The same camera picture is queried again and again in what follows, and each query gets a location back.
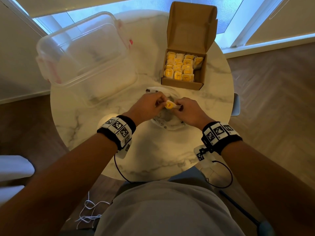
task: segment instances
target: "gray shirt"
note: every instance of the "gray shirt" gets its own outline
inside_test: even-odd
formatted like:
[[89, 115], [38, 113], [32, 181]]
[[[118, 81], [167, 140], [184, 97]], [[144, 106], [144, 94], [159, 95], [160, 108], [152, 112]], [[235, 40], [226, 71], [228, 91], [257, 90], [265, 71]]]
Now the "gray shirt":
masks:
[[113, 200], [95, 236], [233, 235], [244, 233], [210, 190], [168, 181], [129, 189]]

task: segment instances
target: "cardboard box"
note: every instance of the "cardboard box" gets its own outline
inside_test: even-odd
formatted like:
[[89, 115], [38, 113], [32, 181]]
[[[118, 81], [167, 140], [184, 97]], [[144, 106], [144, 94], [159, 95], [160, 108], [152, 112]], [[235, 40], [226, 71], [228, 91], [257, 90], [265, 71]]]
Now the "cardboard box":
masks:
[[[167, 49], [163, 62], [161, 84], [200, 90], [204, 85], [207, 51], [215, 40], [218, 25], [217, 8], [210, 5], [174, 1], [169, 11]], [[164, 78], [166, 53], [193, 54], [204, 57], [200, 70], [194, 71], [194, 82]]]

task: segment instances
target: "marble veining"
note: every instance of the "marble veining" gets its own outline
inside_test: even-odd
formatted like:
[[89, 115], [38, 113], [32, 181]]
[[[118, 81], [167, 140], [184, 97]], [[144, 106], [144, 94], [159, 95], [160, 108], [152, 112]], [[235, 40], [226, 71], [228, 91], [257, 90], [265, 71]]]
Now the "marble veining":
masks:
[[[57, 131], [71, 150], [96, 133], [97, 123], [107, 114], [122, 114], [144, 93], [147, 87], [161, 86], [160, 71], [167, 48], [168, 13], [139, 10], [115, 15], [126, 23], [134, 42], [130, 57], [138, 71], [138, 80], [100, 105], [88, 108], [70, 92], [51, 88], [51, 111]], [[228, 122], [233, 106], [233, 79], [230, 67], [216, 43], [208, 51], [205, 85], [200, 91], [174, 88], [181, 97], [198, 101], [213, 119]], [[200, 130], [185, 126], [176, 131], [164, 130], [151, 121], [140, 124], [125, 159], [117, 158], [124, 176], [131, 181], [168, 178], [189, 169], [198, 160], [193, 153], [202, 145]], [[112, 159], [102, 174], [120, 179]]]

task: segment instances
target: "hand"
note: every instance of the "hand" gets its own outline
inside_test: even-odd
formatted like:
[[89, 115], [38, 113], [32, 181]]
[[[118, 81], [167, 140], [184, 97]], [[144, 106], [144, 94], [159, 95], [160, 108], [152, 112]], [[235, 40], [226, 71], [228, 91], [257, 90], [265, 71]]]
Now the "hand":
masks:
[[131, 118], [136, 126], [154, 118], [165, 106], [167, 97], [162, 92], [145, 93], [130, 109], [123, 113]]
[[182, 105], [178, 109], [171, 109], [172, 113], [177, 116], [184, 123], [187, 123], [190, 126], [202, 129], [210, 122], [214, 120], [206, 115], [206, 113], [200, 108], [196, 100], [189, 98], [181, 98], [175, 101], [177, 105]]

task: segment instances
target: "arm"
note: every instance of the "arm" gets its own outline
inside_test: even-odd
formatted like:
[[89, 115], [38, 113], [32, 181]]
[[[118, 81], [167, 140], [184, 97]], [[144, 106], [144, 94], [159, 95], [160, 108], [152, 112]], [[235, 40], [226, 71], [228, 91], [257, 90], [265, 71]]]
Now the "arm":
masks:
[[[183, 111], [173, 113], [201, 131], [214, 121], [192, 99], [176, 104], [183, 105]], [[221, 155], [277, 235], [315, 235], [313, 189], [242, 141], [228, 144]]]
[[[161, 92], [145, 94], [123, 115], [138, 126], [165, 106]], [[101, 133], [74, 148], [0, 208], [1, 235], [57, 235], [117, 151]]]

